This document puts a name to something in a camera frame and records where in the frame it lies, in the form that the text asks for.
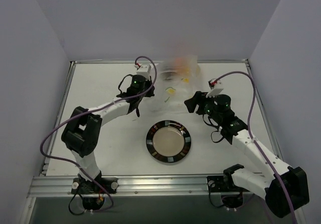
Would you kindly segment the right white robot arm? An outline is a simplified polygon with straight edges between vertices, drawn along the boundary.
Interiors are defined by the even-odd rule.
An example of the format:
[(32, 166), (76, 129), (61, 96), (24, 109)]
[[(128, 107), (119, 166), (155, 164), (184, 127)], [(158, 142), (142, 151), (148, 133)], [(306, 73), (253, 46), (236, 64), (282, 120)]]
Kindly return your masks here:
[(230, 145), (243, 153), (261, 172), (260, 175), (235, 164), (223, 171), (223, 185), (228, 190), (246, 189), (265, 200), (271, 212), (283, 218), (309, 203), (305, 171), (283, 162), (266, 148), (249, 127), (231, 110), (231, 98), (225, 94), (207, 97), (197, 91), (184, 102), (188, 112), (207, 115)]

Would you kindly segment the clear printed plastic bag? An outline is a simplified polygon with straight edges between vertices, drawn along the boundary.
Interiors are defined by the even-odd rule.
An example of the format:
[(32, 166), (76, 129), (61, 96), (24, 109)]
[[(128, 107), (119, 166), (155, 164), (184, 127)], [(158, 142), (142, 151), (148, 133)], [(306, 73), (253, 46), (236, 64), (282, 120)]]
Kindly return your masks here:
[[(187, 67), (196, 68), (199, 66), (196, 55), (185, 57), (188, 58)], [(191, 98), (197, 90), (202, 88), (202, 73), (199, 77), (185, 77), (183, 76), (183, 70), (186, 67), (175, 68), (173, 63), (174, 58), (156, 65), (157, 80), (154, 85), (154, 97), (147, 101), (148, 109), (152, 113), (184, 113), (187, 111), (184, 101)], [(164, 72), (176, 72), (178, 75), (173, 81), (164, 81)]]

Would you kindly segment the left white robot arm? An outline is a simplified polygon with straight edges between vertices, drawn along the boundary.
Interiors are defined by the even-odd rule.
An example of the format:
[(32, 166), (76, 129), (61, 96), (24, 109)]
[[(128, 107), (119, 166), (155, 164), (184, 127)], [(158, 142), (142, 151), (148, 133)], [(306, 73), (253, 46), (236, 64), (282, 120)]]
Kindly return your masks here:
[(97, 193), (101, 188), (101, 170), (98, 168), (94, 150), (98, 144), (100, 129), (106, 123), (135, 111), (144, 97), (154, 96), (151, 77), (130, 75), (131, 84), (112, 101), (95, 108), (75, 108), (66, 124), (61, 140), (75, 157), (79, 176), (84, 180), (83, 188), (89, 193)]

